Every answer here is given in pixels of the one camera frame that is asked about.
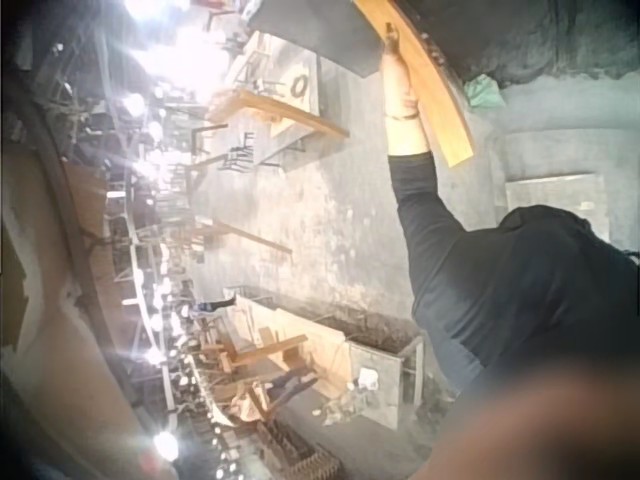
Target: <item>wooden plank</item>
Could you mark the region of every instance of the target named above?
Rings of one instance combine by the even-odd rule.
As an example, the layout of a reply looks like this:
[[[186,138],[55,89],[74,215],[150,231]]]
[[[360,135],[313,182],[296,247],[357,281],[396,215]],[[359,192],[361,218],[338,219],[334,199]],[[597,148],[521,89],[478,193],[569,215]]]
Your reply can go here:
[[[293,105],[281,102],[275,98],[256,95],[247,90],[240,90],[240,100],[245,107],[255,108],[257,110],[277,115],[282,118],[288,118],[294,122],[298,122],[307,127],[327,135],[339,138],[348,138],[349,132],[344,128],[338,127],[324,118],[305,112]]]
[[[400,53],[411,84],[450,167],[473,156],[469,127],[446,77],[429,55],[413,25],[390,0],[354,0],[369,23],[384,38],[387,23],[398,29]]]
[[[236,358],[232,358],[231,361],[234,365],[248,365],[257,360],[267,358],[270,355],[284,352],[290,348],[297,347],[301,343],[307,341],[306,335],[297,335],[295,337],[287,338],[281,342],[272,343],[266,347],[258,348],[250,352],[239,353]]]
[[[347,383],[353,380],[351,371],[351,346],[343,332],[314,323],[285,310],[276,310],[272,328],[279,338],[289,338],[304,333],[309,341],[300,347],[299,357],[313,368],[319,381],[316,390],[328,398],[341,395]],[[274,359],[285,370],[299,366],[291,359]]]
[[[284,245],[280,245],[279,243],[275,243],[270,240],[267,240],[266,238],[259,237],[257,235],[254,235],[253,233],[245,232],[244,230],[234,227],[232,225],[229,225],[228,223],[223,223],[216,220],[215,225],[223,232],[233,233],[234,235],[237,235],[239,237],[246,238],[247,240],[251,240],[252,242],[256,242],[261,245],[265,245],[267,247],[273,248],[274,250],[278,250],[279,252],[286,253],[287,255],[291,255],[293,253],[293,250],[291,250],[289,247],[285,247]]]
[[[268,309],[242,295],[238,295],[237,299],[236,307],[229,309],[230,320],[238,331],[242,330],[243,338],[249,341],[259,340],[261,336],[267,335],[267,330],[275,341],[306,335],[308,340],[296,351],[288,350],[271,355],[269,360],[285,371],[304,365],[313,368],[319,378],[313,388],[325,397],[337,398],[345,391],[347,382],[352,381],[353,377],[350,344],[343,332],[285,310]],[[246,309],[246,313],[241,313],[241,309]],[[249,315],[251,325],[247,328]]]

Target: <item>concrete floor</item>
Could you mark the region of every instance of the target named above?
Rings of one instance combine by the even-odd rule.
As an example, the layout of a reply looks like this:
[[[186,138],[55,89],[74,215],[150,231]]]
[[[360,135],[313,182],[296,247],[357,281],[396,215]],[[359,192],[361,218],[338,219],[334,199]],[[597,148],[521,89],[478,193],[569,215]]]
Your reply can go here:
[[[197,296],[216,298],[223,286],[247,284],[375,312],[392,328],[414,329],[406,247],[386,163],[380,77],[360,79],[324,60],[321,71],[325,114],[351,138],[321,145],[319,161],[288,157],[284,171],[210,168],[195,197],[197,214],[282,243],[293,255],[227,236],[207,251],[204,265],[190,266]],[[468,113],[473,159],[448,169],[435,149],[441,195],[462,223],[469,229],[496,225],[506,213],[505,181],[593,172],[605,179],[612,243],[638,248],[640,75],[541,77],[503,95],[505,108]],[[309,415],[318,402],[311,395],[294,399],[287,419],[336,453],[354,478],[407,478],[428,457],[448,404],[446,381],[427,350],[425,405],[398,432],[366,419],[321,427]]]

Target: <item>blurry hand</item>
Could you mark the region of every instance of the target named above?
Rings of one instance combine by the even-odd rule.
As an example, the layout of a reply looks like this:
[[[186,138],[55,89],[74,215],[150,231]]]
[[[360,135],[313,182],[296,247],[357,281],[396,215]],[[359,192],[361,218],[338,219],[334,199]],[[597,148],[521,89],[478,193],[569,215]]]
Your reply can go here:
[[[418,112],[418,99],[411,88],[409,68],[400,56],[399,40],[398,30],[388,23],[380,72],[386,115],[404,118]]]

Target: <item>wooden frame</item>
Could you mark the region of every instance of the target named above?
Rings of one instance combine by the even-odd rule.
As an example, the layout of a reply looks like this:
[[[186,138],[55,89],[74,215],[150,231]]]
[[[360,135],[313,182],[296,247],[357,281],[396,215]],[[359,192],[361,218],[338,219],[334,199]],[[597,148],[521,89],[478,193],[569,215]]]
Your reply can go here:
[[[270,115],[288,118],[301,125],[334,137],[349,137],[347,130],[334,125],[324,118],[300,110],[280,100],[263,95],[256,95],[242,88],[234,90],[220,105],[210,110],[207,115],[207,120],[211,122],[224,122],[244,108],[255,108]]]
[[[354,0],[354,3],[382,38],[386,35],[387,23],[397,28],[400,54],[409,67],[413,90],[449,166],[472,157],[473,144],[464,114],[413,25],[393,1]]]

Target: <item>workbench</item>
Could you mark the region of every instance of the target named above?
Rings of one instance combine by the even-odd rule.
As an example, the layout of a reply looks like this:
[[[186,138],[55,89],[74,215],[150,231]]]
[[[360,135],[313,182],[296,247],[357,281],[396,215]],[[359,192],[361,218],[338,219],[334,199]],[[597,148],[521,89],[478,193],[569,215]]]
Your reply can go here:
[[[362,368],[375,370],[378,388],[369,392],[370,409],[362,415],[391,429],[397,429],[405,403],[414,407],[422,403],[424,337],[408,339],[397,351],[387,352],[363,345],[355,338],[329,325],[332,315],[305,318],[279,308],[270,296],[256,296],[250,289],[223,289],[225,297],[236,295],[236,305],[227,309],[235,333],[260,346],[306,335],[308,341],[296,351],[272,355],[269,359],[283,370],[301,364],[313,368],[319,381],[315,390],[335,400],[348,392],[347,383],[360,375]],[[412,398],[405,402],[404,384],[412,379]]]
[[[261,68],[261,72],[266,84],[274,84],[270,87],[274,94],[257,95],[246,86],[235,86],[235,90],[221,94],[221,100],[212,107],[208,119],[216,123],[226,122],[229,128],[216,133],[211,146],[207,147],[209,152],[213,152],[212,156],[241,145],[245,132],[255,134],[253,158],[256,166],[285,151],[309,154],[305,151],[305,142],[314,133],[333,139],[349,136],[346,130],[323,115],[318,88],[319,57],[278,38],[273,38],[270,45],[273,54],[263,60],[266,66]],[[304,94],[300,98],[292,98],[292,89],[295,93]],[[265,117],[273,116],[273,112],[279,112],[281,120],[264,121]]]

